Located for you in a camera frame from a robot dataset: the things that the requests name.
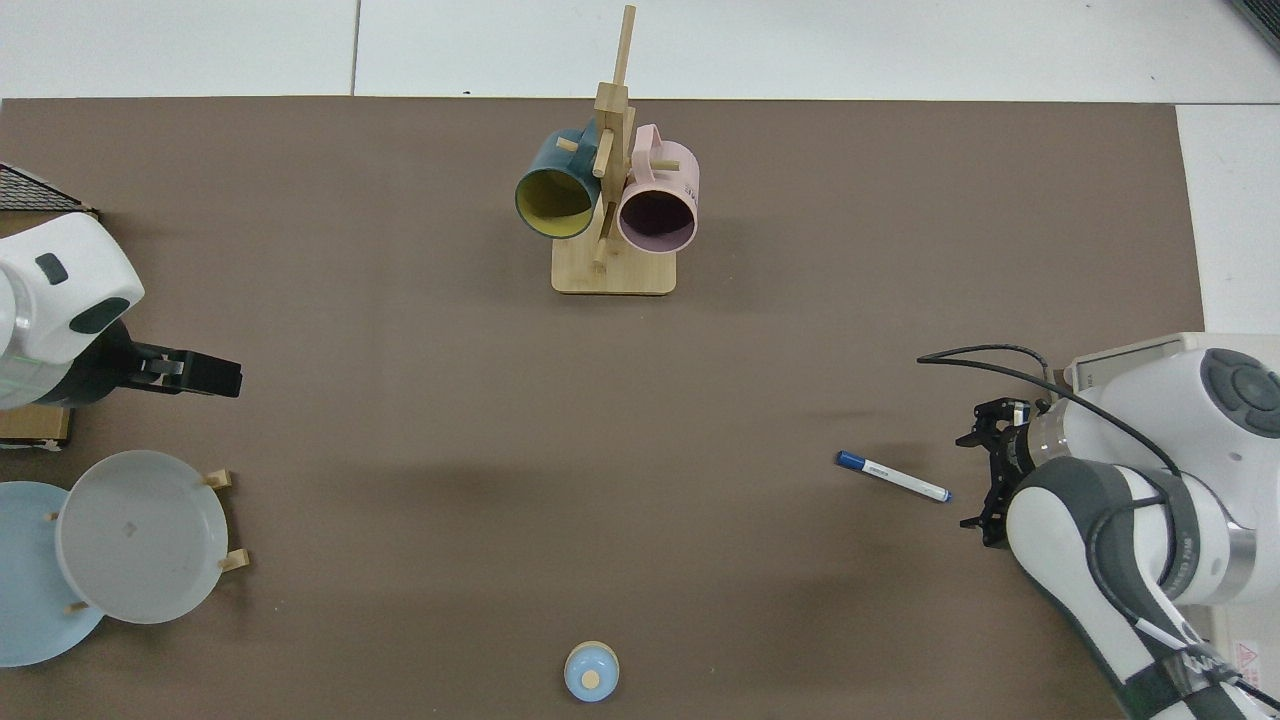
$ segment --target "blue marker cap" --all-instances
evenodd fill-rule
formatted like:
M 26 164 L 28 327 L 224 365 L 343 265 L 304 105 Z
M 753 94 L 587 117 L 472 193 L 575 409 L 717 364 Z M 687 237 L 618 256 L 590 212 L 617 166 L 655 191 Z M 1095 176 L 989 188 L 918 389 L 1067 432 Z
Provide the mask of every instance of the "blue marker cap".
M 841 468 L 849 468 L 850 470 L 861 470 L 864 466 L 867 466 L 867 459 L 859 457 L 852 452 L 841 450 L 840 452 L 836 454 L 836 465 L 840 465 Z

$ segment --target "black mesh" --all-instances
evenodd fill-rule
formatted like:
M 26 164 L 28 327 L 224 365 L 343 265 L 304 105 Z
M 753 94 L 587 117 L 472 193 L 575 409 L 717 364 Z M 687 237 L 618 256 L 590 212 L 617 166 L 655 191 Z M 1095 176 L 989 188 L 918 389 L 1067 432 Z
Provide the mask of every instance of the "black mesh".
M 1280 0 L 1231 0 L 1231 4 L 1272 47 L 1280 50 Z
M 70 195 L 17 168 L 0 164 L 0 210 L 81 213 L 88 208 Z

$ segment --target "wooden mug tree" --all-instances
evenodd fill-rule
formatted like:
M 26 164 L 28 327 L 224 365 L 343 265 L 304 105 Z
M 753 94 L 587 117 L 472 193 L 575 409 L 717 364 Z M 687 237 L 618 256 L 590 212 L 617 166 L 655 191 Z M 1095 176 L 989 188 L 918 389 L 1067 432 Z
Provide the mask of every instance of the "wooden mug tree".
M 676 254 L 657 255 L 637 250 L 618 232 L 618 201 L 631 169 L 631 136 L 636 109 L 630 105 L 627 55 L 635 5 L 622 13 L 618 59 L 613 82 L 595 91 L 595 127 L 599 150 L 591 174 L 600 179 L 600 199 L 591 224 L 573 237 L 552 241 L 552 287 L 571 295 L 667 295 L 676 288 Z M 577 145 L 561 138 L 557 145 L 573 151 Z M 680 169 L 676 161 L 657 161 L 654 169 Z

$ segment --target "pink mug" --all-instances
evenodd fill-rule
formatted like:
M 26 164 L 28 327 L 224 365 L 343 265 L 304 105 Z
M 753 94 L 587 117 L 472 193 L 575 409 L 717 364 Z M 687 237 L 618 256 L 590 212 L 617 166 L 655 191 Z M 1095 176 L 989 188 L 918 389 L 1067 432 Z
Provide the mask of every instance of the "pink mug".
M 698 158 L 640 126 L 631 151 L 631 177 L 618 201 L 618 231 L 645 252 L 675 252 L 698 233 Z

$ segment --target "white floor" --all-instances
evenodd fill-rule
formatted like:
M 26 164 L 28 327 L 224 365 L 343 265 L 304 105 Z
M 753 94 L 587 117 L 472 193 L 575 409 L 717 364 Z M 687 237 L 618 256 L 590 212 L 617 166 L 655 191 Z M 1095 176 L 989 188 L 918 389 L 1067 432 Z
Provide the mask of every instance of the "white floor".
M 1225 0 L 635 4 L 635 97 L 1176 104 L 1206 328 L 1280 333 L 1280 54 Z M 589 97 L 621 15 L 600 0 L 8 0 L 0 97 Z M 1280 664 L 1277 616 L 1280 598 L 1219 624 Z

